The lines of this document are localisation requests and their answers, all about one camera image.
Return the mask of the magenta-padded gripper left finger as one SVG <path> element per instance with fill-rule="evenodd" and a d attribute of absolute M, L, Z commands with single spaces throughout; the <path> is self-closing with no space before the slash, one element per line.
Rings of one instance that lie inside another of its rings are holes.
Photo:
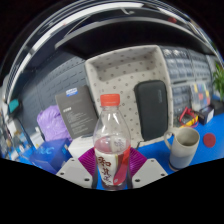
<path fill-rule="evenodd" d="M 95 189 L 98 182 L 97 163 L 91 148 L 78 158 L 70 158 L 57 176 L 84 188 Z"/>

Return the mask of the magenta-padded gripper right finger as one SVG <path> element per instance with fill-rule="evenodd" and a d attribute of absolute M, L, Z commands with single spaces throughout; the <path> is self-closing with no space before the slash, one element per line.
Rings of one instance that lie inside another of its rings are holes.
<path fill-rule="evenodd" d="M 135 189 L 146 186 L 167 175 L 155 158 L 147 159 L 136 149 L 130 149 L 127 188 Z"/>

